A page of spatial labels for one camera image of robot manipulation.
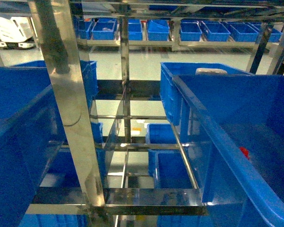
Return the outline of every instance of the crate row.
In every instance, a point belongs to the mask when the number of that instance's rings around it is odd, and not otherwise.
[[[77,35],[82,39],[114,40],[118,22],[115,18],[78,20],[74,23]],[[167,41],[169,23],[166,20],[148,20],[147,36],[149,41]],[[212,22],[183,19],[181,21],[181,41],[200,41],[202,34],[207,41],[226,42],[230,37],[236,42],[255,42],[260,31],[260,23]],[[130,19],[128,24],[129,40],[143,40],[143,23]],[[278,42],[282,33],[273,29],[269,42]]]
[[[200,41],[204,34],[208,41],[226,42],[231,36],[236,42],[255,42],[261,24],[244,22],[212,22],[182,20],[180,37],[182,41]],[[273,29],[269,42],[278,42],[282,33]]]
[[[284,227],[284,76],[168,62],[160,95],[215,226]]]
[[[98,92],[96,62],[82,61],[81,67],[91,108]],[[102,124],[93,123],[92,130],[95,141],[103,142]],[[0,67],[0,226],[19,225],[37,188],[46,179],[48,163],[53,162],[65,140],[44,61]],[[104,152],[97,152],[102,160]],[[58,157],[61,155],[66,152],[60,150]]]
[[[76,34],[81,39],[114,40],[118,29],[115,18],[99,18],[77,20],[74,22]],[[143,23],[138,19],[128,20],[129,40],[143,40]],[[147,22],[148,40],[167,41],[169,25],[166,20],[151,20]]]

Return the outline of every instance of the shelf rack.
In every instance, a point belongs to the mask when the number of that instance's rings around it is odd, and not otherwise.
[[[40,47],[47,65],[59,112],[63,121],[69,148],[80,182],[80,188],[42,188],[40,187],[27,213],[30,214],[86,214],[92,226],[112,226],[112,215],[207,215],[206,206],[199,198],[198,186],[193,171],[174,130],[177,145],[133,143],[131,119],[157,119],[157,117],[131,116],[130,100],[148,100],[149,96],[158,97],[158,83],[154,81],[132,81],[129,75],[129,46],[168,46],[177,50],[181,46],[207,46],[207,42],[147,42],[128,41],[128,19],[170,18],[173,24],[173,40],[179,40],[180,20],[183,18],[207,19],[215,21],[261,21],[260,35],[255,44],[242,44],[253,48],[247,71],[256,73],[263,56],[273,23],[284,22],[284,1],[241,1],[241,0],[9,0],[21,7],[0,8],[0,14],[32,16]],[[105,12],[84,11],[83,4],[103,4]],[[149,11],[150,5],[172,5],[172,11]],[[216,7],[235,8],[234,11],[221,13]],[[120,40],[86,41],[76,38],[73,17],[116,17],[120,21]],[[88,61],[89,45],[112,45],[121,47],[122,80],[117,85],[100,81],[103,95],[114,95],[120,99],[116,116],[98,116],[96,105],[91,112],[87,107],[80,60]],[[211,43],[210,46],[232,46],[232,42]],[[284,31],[268,74],[284,73]],[[145,83],[154,83],[153,90],[141,90]],[[113,118],[114,123],[105,144],[95,144],[90,122],[99,118]],[[122,143],[118,138],[124,120],[125,137]],[[106,188],[100,179],[96,146],[106,150],[108,165],[113,152],[126,151],[122,183],[120,188]],[[190,176],[193,189],[137,189],[125,188],[128,152],[145,152],[147,148],[179,149]],[[183,198],[172,205],[175,195]]]

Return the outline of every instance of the white object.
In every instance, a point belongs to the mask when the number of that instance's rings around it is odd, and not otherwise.
[[[31,37],[33,37],[33,31],[29,26],[28,18],[12,17],[5,19],[0,17],[0,40],[2,42],[24,43]]]

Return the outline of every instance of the bin rim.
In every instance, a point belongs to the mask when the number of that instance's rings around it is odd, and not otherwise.
[[[254,77],[263,77],[263,75],[255,75]],[[284,76],[269,75],[269,77],[281,78]],[[184,81],[179,76],[174,76],[172,81],[175,83],[189,106],[195,110],[206,133],[217,147],[224,161],[236,176],[238,182],[263,220],[269,226],[284,227],[284,202],[281,201],[254,166],[245,158],[233,140],[210,115],[206,107],[188,88]]]

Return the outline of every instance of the floor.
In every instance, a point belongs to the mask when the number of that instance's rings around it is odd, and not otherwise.
[[[0,50],[6,66],[27,61],[42,60],[38,49],[32,50]],[[135,80],[160,80],[160,62],[218,62],[245,70],[250,58],[250,51],[246,49],[191,49],[185,52],[172,52],[165,48],[134,48],[130,51],[130,78]],[[118,48],[96,47],[91,50],[90,59],[97,61],[98,79],[121,79],[121,58]],[[272,58],[265,53],[261,61],[258,74],[266,74]],[[100,115],[115,115],[120,101],[97,100],[97,110]],[[164,116],[164,109],[158,101],[131,101],[132,115]],[[102,120],[103,134],[109,134],[113,120]],[[133,133],[145,136],[146,126],[151,120],[132,120]],[[122,172],[124,152],[115,152],[110,168],[111,173]],[[131,173],[145,173],[148,171],[148,154],[131,152],[129,155],[128,171]],[[120,187],[121,177],[109,177],[111,187]],[[153,182],[150,177],[142,177],[134,181],[135,187],[151,188]],[[135,226],[156,226],[156,218],[150,217]]]

